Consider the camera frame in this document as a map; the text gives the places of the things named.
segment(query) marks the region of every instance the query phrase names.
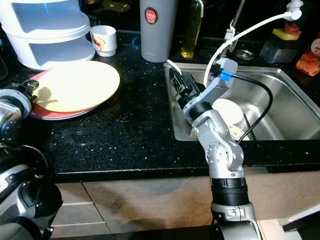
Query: gray thermos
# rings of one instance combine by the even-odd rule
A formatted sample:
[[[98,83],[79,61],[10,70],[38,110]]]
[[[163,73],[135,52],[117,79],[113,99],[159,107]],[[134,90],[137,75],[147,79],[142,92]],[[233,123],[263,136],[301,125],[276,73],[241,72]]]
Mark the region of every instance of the gray thermos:
[[[169,58],[178,0],[140,0],[141,55],[153,63]]]

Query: red plate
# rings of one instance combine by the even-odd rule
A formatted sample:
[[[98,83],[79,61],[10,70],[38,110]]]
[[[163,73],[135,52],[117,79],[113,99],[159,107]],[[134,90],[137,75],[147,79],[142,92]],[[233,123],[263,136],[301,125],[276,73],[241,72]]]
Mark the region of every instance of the red plate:
[[[46,74],[47,71],[43,71],[38,73],[37,75],[33,76],[32,80],[38,80],[42,75]],[[43,119],[43,120],[65,120],[78,117],[82,114],[90,112],[93,108],[85,109],[82,111],[73,111],[73,112],[57,112],[57,111],[49,111],[38,104],[35,104],[34,109],[30,112],[30,116],[36,119]]]

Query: white cable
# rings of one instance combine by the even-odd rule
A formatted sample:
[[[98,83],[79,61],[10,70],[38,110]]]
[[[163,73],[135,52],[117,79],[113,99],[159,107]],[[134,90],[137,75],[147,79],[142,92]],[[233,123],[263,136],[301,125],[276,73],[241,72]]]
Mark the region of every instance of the white cable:
[[[287,18],[287,17],[290,17],[292,15],[291,12],[287,11],[283,14],[279,14],[279,15],[276,15],[276,16],[272,16],[266,20],[263,20],[259,23],[257,23],[256,25],[253,25],[252,27],[248,28],[247,30],[244,30],[243,32],[240,32],[238,33],[237,35],[235,35],[233,38],[231,38],[230,40],[227,40],[226,42],[224,42],[218,49],[217,51],[213,54],[212,58],[210,59],[209,63],[208,63],[208,66],[206,66],[206,69],[205,69],[205,74],[204,74],[204,79],[203,79],[203,85],[205,87],[207,87],[207,83],[208,83],[208,76],[209,76],[209,73],[210,73],[210,69],[211,69],[211,66],[212,64],[214,63],[215,59],[218,57],[218,55],[230,44],[232,44],[235,40],[241,38],[242,36],[250,33],[251,31],[267,24],[267,23],[270,23],[274,20],[278,20],[278,19],[283,19],[283,18]]]
[[[182,76],[182,73],[181,73],[181,70],[180,70],[180,68],[177,66],[177,64],[175,64],[173,61],[171,61],[171,60],[167,60],[166,61],[168,64],[170,64],[175,70],[177,70],[178,71],[178,73],[180,74],[180,76]]]

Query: red logo label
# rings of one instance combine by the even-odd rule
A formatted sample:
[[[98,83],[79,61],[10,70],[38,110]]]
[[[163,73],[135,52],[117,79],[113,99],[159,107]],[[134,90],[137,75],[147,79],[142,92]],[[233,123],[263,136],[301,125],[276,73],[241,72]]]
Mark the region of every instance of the red logo label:
[[[157,11],[154,10],[153,8],[151,7],[148,7],[146,10],[145,10],[145,19],[148,23],[150,24],[154,24],[157,20],[158,20],[158,14],[157,14]]]

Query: stacked plates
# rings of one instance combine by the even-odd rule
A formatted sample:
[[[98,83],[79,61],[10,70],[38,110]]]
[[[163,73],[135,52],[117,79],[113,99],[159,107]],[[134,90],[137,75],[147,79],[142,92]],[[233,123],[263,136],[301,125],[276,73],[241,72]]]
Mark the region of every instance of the stacked plates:
[[[120,76],[112,66],[98,61],[67,63],[41,72],[34,91],[37,102],[31,117],[64,120],[85,114],[109,99],[118,89]]]

